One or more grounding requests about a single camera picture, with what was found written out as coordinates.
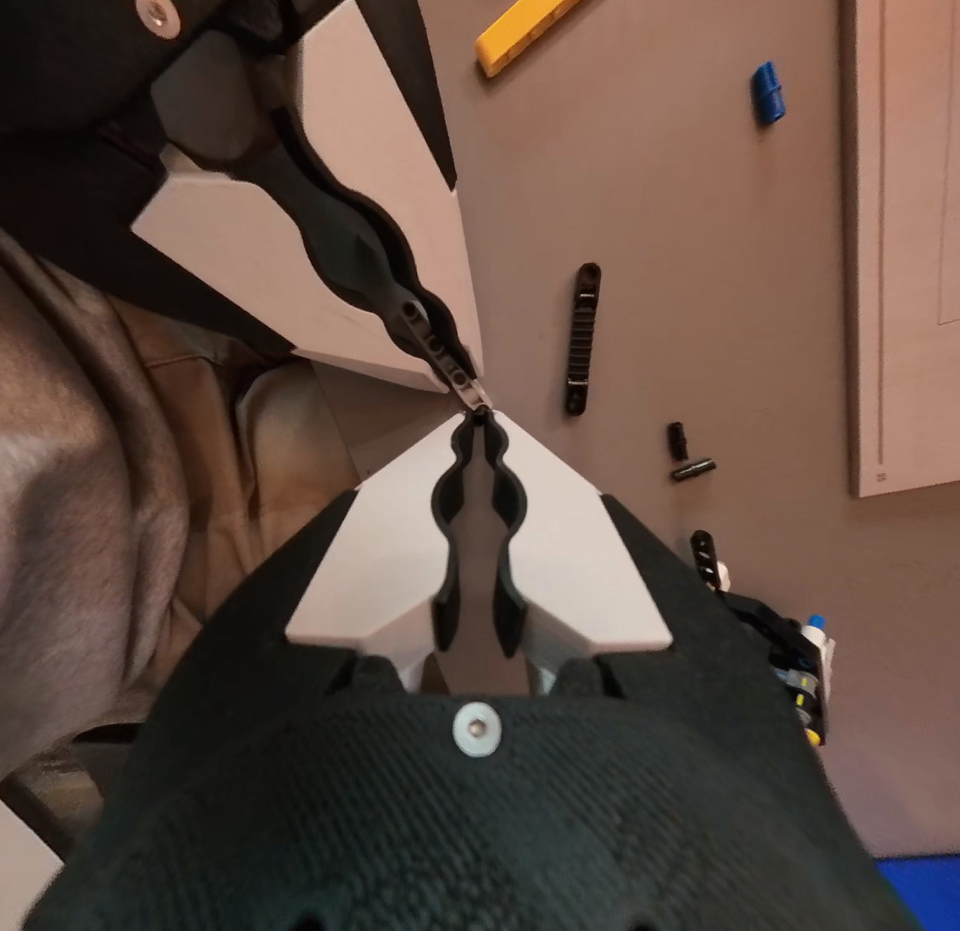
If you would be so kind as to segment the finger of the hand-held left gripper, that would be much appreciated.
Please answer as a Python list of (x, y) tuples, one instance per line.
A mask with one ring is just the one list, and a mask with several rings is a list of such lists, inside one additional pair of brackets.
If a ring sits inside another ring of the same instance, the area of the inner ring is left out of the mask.
[(298, 112), (333, 176), (399, 227), (417, 277), (451, 313), (484, 374), (481, 329), (461, 207), (356, 0), (343, 0), (298, 47)]
[(470, 374), (448, 306), (422, 284), (400, 228), (341, 184), (306, 137), (303, 38), (255, 62), (233, 38), (205, 37), (155, 82), (165, 177), (131, 229), (295, 356), (449, 390), (402, 322), (403, 302), (416, 301)]

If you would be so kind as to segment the person's beige sweatshirt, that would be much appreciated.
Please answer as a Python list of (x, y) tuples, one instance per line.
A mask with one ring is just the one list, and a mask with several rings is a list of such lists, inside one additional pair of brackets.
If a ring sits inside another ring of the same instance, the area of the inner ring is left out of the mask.
[(3, 232), (2, 778), (147, 668), (187, 525), (179, 452), (114, 307)]

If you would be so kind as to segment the black lego gear rack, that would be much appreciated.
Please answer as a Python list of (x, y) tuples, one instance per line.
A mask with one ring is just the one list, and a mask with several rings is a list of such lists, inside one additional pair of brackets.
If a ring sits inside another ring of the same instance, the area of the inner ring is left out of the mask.
[(587, 407), (601, 278), (601, 267), (588, 262), (579, 267), (573, 284), (563, 396), (563, 409), (572, 418)]

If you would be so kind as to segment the black lego beam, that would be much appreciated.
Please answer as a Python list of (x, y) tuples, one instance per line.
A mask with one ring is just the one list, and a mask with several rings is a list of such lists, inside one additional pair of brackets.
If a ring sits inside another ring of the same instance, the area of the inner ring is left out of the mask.
[(706, 530), (696, 529), (689, 541), (694, 565), (701, 580), (716, 593), (729, 592), (729, 568), (717, 556), (714, 537)]

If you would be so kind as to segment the white instruction booklet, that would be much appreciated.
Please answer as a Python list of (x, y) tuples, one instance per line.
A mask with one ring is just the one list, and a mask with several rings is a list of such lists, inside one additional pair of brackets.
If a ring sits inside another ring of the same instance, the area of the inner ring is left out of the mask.
[(959, 476), (959, 0), (841, 0), (850, 483)]

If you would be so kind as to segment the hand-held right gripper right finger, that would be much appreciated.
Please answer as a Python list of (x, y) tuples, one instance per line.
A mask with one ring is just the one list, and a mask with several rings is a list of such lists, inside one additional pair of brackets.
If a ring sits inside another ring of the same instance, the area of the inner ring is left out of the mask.
[(673, 636), (603, 494), (500, 411), (487, 413), (491, 505), (505, 527), (493, 619), (502, 651), (546, 696), (574, 660), (659, 652)]

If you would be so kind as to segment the yellow lego beam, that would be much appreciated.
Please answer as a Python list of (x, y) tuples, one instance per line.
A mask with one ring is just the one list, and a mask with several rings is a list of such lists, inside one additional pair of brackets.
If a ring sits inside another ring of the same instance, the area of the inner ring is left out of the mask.
[(475, 42), (483, 75), (492, 80), (584, 0), (515, 0)]

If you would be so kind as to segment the blue lego pin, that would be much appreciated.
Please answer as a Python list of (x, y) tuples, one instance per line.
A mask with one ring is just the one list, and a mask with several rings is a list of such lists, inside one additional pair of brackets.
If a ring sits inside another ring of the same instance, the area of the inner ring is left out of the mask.
[(750, 78), (750, 93), (759, 127), (770, 128), (786, 116), (784, 89), (772, 60), (764, 62), (754, 71)]

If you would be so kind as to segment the partly built lego assembly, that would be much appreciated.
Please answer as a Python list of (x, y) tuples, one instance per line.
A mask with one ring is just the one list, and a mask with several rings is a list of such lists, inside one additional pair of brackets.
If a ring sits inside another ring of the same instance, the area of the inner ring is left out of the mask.
[(786, 617), (758, 599), (738, 595), (731, 588), (729, 569), (716, 562), (718, 593), (737, 620), (752, 628), (769, 645), (768, 661), (796, 712), (808, 742), (827, 743), (836, 642), (827, 635), (824, 616), (805, 622)]

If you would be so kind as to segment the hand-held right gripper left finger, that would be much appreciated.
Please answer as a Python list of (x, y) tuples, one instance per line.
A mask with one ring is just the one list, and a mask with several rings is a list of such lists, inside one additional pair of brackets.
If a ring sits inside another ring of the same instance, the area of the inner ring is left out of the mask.
[(426, 661), (450, 649), (461, 587), (452, 522), (464, 505), (475, 417), (448, 421), (363, 481), (285, 636), (390, 661), (419, 690)]

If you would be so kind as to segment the grey lego beam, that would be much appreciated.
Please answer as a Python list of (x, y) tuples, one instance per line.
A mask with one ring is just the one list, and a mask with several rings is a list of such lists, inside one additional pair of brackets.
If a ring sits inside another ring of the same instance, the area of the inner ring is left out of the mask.
[(422, 306), (414, 300), (403, 302), (402, 323), (421, 357), (450, 392), (474, 413), (494, 410), (494, 404), (479, 381), (469, 375), (434, 333)]

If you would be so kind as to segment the blue plastic object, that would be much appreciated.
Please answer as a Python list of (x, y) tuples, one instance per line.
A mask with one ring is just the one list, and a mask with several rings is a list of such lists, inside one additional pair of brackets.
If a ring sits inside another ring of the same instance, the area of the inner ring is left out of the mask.
[(887, 857), (882, 875), (923, 929), (959, 930), (959, 854)]

